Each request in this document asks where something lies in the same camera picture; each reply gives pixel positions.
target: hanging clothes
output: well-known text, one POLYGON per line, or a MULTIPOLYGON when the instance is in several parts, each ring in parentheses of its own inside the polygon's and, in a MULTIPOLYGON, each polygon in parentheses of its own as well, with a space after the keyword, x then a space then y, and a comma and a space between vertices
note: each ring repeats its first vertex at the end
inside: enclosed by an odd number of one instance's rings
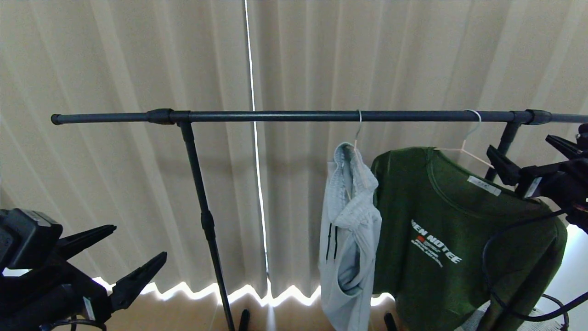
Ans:
POLYGON ((370 317, 382 218, 373 205, 377 180, 349 143, 335 149, 320 227, 321 303, 337 331, 365 331, 370 317))
MULTIPOLYGON (((500 229, 549 214, 461 168, 434 148, 406 148, 376 158, 382 214, 374 293, 389 292, 410 331, 452 331, 490 299, 482 249, 500 229)), ((567 231, 557 218, 509 231, 494 242, 488 268, 494 289, 528 314, 557 272, 567 231)), ((491 300, 478 331, 514 331, 522 323, 491 300)))

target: hanger hook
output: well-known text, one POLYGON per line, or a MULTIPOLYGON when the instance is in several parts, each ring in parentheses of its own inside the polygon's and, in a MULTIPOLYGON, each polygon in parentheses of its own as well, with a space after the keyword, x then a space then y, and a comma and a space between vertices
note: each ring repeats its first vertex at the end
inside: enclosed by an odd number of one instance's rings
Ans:
POLYGON ((468 131, 468 132, 466 133, 466 136, 465 136, 465 137, 463 137, 463 141, 466 141, 466 139, 467 139, 467 138, 468 138, 468 137, 469 137, 469 136, 470 136, 472 133, 474 133, 476 130, 478 130, 478 128, 480 128, 480 124, 482 123, 482 116, 480 115, 480 113, 479 113, 478 111, 476 111, 476 110, 473 110, 473 109, 464 109, 463 111, 471 111, 471 112, 473 112, 474 114, 476 114, 476 115, 478 116, 478 123, 476 124, 476 127, 475 127, 475 128, 473 128, 473 129, 471 129, 470 131, 468 131))
POLYGON ((362 130, 362 124, 363 124, 363 119, 362 119, 362 111, 360 109, 358 109, 359 112, 359 127, 358 127, 358 131, 355 133, 355 141, 353 142, 353 148, 357 148, 358 146, 358 137, 359 137, 359 132, 362 130))

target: green sweatshirt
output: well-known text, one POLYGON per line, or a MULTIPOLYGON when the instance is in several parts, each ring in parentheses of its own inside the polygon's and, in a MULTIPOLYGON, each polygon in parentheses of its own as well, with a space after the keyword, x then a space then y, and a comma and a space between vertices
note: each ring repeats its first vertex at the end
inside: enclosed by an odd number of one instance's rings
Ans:
MULTIPOLYGON (((372 165, 382 214, 373 292, 391 293, 410 331, 453 331, 490 299, 482 248, 500 229, 550 213, 461 168, 440 151, 406 148, 372 165)), ((508 231, 489 251, 499 297, 528 314, 557 272, 567 240, 553 218, 508 231)), ((478 330, 516 330, 522 321, 492 300, 478 330)))

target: horizontal bar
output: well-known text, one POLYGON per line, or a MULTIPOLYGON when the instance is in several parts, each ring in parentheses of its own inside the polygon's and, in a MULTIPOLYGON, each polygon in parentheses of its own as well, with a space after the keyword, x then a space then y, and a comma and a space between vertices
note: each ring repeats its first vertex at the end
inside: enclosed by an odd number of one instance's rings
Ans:
MULTIPOLYGON (((483 122, 528 123, 529 111, 479 111, 483 122)), ((476 122, 471 111, 362 111, 365 122, 476 122)), ((113 114, 75 114, 51 117, 54 124, 111 122, 358 122, 358 111, 170 111, 150 114, 127 112, 113 114)), ((550 122, 588 123, 588 115, 551 114, 550 122)))

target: beige curtain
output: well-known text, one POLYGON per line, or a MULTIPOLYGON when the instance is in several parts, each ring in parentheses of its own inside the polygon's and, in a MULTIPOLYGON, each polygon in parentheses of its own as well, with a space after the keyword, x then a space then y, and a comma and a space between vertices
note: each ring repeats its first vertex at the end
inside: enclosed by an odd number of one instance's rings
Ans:
MULTIPOLYGON (((161 292, 216 282, 179 128, 56 127, 53 113, 251 108, 240 2, 0 4, 2 195, 65 234, 118 230, 73 263, 113 283, 162 250, 161 292)), ((253 125, 194 124, 229 292, 267 282, 253 125)))
MULTIPOLYGON (((588 12, 583 1, 249 1, 256 110, 539 108, 588 114, 588 12)), ((366 123, 358 147, 459 148, 475 124, 366 123)), ((484 123, 466 149, 485 158, 504 124, 484 123)), ((259 125, 272 293, 318 284, 325 162, 357 123, 259 125)), ((523 127, 509 155, 522 166, 555 161, 546 134, 523 127)), ((487 167, 451 155, 475 173, 487 167)))

